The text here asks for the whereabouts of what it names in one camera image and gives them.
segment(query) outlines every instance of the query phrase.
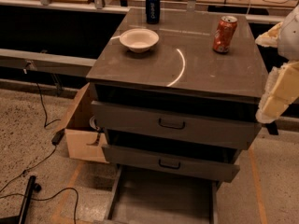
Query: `cardboard box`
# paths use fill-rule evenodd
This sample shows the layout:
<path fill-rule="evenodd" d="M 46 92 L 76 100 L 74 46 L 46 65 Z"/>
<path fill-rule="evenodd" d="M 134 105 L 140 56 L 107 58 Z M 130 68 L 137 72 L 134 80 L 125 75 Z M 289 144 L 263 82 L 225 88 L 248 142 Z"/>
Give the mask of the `cardboard box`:
<path fill-rule="evenodd" d="M 90 84 L 87 84 L 77 92 L 56 132 L 64 129 L 70 158 L 107 162 L 102 151 L 102 145 L 107 143 L 105 135 L 93 131 L 90 126 L 92 100 Z"/>

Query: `floor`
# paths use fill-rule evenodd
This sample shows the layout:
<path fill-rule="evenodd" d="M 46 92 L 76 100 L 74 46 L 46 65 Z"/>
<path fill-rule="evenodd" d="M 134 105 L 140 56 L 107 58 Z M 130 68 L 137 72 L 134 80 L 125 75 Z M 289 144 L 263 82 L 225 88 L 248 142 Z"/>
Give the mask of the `floor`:
<path fill-rule="evenodd" d="M 48 122 L 60 119 L 76 94 L 76 90 L 65 89 L 57 96 L 55 88 L 46 85 L 40 89 Z M 78 192 L 77 223 L 101 223 L 116 175 L 114 165 L 70 159 L 65 138 L 55 149 L 51 138 L 58 121 L 44 128 L 45 113 L 35 83 L 0 80 L 0 110 L 0 189 L 19 176 L 0 196 L 23 194 L 29 177 L 35 175 L 42 188 L 34 193 L 36 199 L 74 188 Z M 299 122 L 280 119 L 278 128 L 279 135 L 261 129 L 251 148 L 240 155 L 236 178 L 218 190 L 220 224 L 297 222 Z M 26 223 L 74 223 L 76 198 L 76 192 L 67 189 L 48 201 L 32 201 Z M 0 217 L 18 215 L 21 202 L 22 196 L 1 198 Z"/>

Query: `drawer handle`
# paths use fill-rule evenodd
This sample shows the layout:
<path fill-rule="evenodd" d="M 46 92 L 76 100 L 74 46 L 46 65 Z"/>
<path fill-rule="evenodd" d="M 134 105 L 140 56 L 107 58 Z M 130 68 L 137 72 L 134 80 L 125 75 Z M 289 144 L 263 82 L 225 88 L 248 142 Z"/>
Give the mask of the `drawer handle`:
<path fill-rule="evenodd" d="M 175 129 L 175 130 L 183 130 L 186 127 L 185 121 L 183 121 L 180 126 L 175 126 L 175 125 L 169 125 L 169 124 L 163 123 L 161 118 L 159 118 L 159 125 L 164 128 Z"/>
<path fill-rule="evenodd" d="M 179 169 L 180 168 L 180 161 L 178 162 L 178 166 L 170 166 L 170 165 L 165 165 L 165 164 L 162 164 L 162 161 L 159 160 L 159 166 L 162 167 L 162 168 L 170 168 L 170 169 Z"/>

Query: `bowl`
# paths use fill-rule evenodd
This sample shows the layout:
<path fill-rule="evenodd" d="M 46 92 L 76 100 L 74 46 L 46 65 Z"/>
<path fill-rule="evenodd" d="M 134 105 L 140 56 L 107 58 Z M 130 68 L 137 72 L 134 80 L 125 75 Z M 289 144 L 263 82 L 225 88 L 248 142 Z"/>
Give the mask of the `bowl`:
<path fill-rule="evenodd" d="M 121 34 L 120 42 L 129 50 L 135 53 L 142 53 L 149 50 L 159 41 L 159 36 L 144 28 L 131 29 Z"/>

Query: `bottom drawer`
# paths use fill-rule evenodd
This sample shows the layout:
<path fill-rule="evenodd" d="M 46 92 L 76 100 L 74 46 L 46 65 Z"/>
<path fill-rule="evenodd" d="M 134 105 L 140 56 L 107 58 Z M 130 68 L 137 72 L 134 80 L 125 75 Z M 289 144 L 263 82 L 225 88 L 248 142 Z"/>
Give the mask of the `bottom drawer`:
<path fill-rule="evenodd" d="M 121 166 L 105 224 L 217 224 L 214 182 Z"/>
<path fill-rule="evenodd" d="M 231 182 L 239 171 L 237 165 L 217 161 L 197 160 L 111 145 L 103 145 L 102 149 L 106 160 L 111 163 L 200 177 L 213 181 Z"/>

